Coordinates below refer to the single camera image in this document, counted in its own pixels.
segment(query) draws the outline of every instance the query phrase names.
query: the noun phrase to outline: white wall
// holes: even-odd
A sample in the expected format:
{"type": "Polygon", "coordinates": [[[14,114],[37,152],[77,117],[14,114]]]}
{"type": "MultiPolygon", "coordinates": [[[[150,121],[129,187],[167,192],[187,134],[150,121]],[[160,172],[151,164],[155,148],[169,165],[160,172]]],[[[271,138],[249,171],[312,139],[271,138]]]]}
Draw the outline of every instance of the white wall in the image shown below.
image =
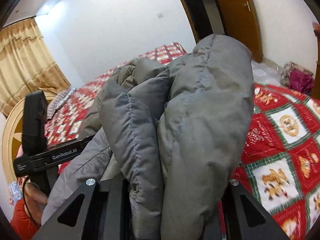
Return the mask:
{"type": "Polygon", "coordinates": [[[303,0],[253,0],[261,29],[264,57],[283,66],[293,61],[316,72],[315,16],[303,0]]]}
{"type": "Polygon", "coordinates": [[[54,30],[51,29],[52,26],[48,24],[48,20],[49,16],[47,14],[36,17],[36,22],[41,30],[48,50],[71,85],[75,88],[82,87],[85,84],[84,81],[81,79],[76,68],[65,53],[54,30]]]}
{"type": "MultiPolygon", "coordinates": [[[[0,113],[0,138],[2,140],[2,134],[5,125],[5,117],[2,113],[0,113]]],[[[13,216],[14,206],[9,203],[10,195],[8,192],[7,180],[4,175],[4,170],[2,166],[2,158],[1,158],[1,146],[0,146],[0,206],[9,221],[11,221],[13,216]]]]}
{"type": "Polygon", "coordinates": [[[84,82],[163,44],[195,46],[180,0],[61,0],[38,24],[50,25],[84,82]]]}

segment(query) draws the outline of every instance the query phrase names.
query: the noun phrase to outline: human hand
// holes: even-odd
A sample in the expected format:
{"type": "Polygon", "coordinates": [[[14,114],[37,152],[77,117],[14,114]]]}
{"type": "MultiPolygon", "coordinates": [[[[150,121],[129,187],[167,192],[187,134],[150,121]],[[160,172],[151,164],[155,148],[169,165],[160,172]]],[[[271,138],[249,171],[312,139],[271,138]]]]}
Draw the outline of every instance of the human hand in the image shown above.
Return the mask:
{"type": "MultiPolygon", "coordinates": [[[[39,204],[47,204],[48,197],[33,183],[26,183],[24,195],[26,205],[28,206],[33,220],[37,223],[37,226],[40,226],[43,210],[40,208],[39,204]]],[[[28,217],[30,217],[26,205],[24,206],[24,210],[28,217]]]]}

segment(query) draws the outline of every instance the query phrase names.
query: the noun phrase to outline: striped pillow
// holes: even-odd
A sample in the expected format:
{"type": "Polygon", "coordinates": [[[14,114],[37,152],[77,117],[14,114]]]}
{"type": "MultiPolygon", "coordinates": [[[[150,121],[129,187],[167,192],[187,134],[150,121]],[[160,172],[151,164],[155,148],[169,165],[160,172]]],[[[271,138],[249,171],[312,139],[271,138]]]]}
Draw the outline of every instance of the striped pillow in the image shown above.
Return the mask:
{"type": "Polygon", "coordinates": [[[69,93],[60,102],[58,102],[56,111],[58,111],[65,104],[65,102],[71,97],[74,91],[76,91],[76,88],[70,89],[69,93]]]}
{"type": "Polygon", "coordinates": [[[61,91],[56,98],[50,102],[47,108],[47,120],[52,119],[53,115],[57,111],[57,104],[63,100],[69,92],[70,89],[61,91]]]}

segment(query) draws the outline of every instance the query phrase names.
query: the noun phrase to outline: red sleeve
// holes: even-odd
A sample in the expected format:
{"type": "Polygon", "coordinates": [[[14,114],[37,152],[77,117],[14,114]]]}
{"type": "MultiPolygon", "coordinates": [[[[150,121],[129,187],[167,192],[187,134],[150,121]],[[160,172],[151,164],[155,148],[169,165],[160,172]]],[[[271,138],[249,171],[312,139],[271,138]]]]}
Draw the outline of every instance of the red sleeve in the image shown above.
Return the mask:
{"type": "Polygon", "coordinates": [[[23,199],[17,201],[10,224],[21,240],[31,240],[38,231],[36,225],[27,216],[24,210],[23,199]]]}

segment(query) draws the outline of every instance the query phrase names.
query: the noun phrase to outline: bed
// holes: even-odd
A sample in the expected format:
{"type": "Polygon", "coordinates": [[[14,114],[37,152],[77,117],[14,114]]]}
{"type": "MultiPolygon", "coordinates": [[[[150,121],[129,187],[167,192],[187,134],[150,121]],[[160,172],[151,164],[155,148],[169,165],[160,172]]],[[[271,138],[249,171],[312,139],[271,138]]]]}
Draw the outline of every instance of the bed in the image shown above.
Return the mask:
{"type": "MultiPolygon", "coordinates": [[[[184,54],[178,43],[172,43],[138,57],[168,64],[184,54]]],[[[55,113],[45,131],[50,145],[78,137],[88,109],[115,69],[77,89],[55,113]]],[[[241,162],[232,178],[253,194],[290,239],[304,239],[320,214],[320,101],[286,88],[255,84],[254,104],[241,162]]],[[[17,132],[21,130],[23,101],[18,105],[19,115],[10,114],[3,137],[8,183],[17,180],[12,159],[21,144],[17,132]]]]}

